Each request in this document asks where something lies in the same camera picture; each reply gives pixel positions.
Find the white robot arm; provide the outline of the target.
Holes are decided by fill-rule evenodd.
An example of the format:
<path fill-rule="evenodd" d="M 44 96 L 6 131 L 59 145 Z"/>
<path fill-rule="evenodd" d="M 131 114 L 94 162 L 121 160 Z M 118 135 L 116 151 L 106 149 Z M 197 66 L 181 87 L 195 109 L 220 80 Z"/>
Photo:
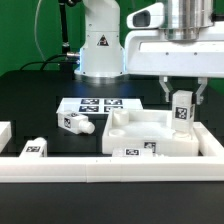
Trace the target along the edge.
<path fill-rule="evenodd" d="M 77 77 L 93 83 L 124 74 L 156 75 L 165 92 L 170 76 L 196 77 L 196 101 L 209 78 L 224 78 L 224 15 L 213 0 L 156 0 L 127 16 L 131 30 L 119 42 L 120 8 L 115 0 L 83 0 L 85 43 Z"/>

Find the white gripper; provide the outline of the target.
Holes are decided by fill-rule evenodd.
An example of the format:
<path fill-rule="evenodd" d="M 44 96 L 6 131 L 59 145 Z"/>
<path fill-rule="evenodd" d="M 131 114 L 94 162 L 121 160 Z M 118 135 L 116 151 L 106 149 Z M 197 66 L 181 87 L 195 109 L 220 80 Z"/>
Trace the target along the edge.
<path fill-rule="evenodd" d="M 224 27 L 201 29 L 196 41 L 168 41 L 161 30 L 131 31 L 125 40 L 125 62 L 129 74 L 156 75 L 171 100 L 167 76 L 200 77 L 196 103 L 200 105 L 208 78 L 224 78 Z"/>

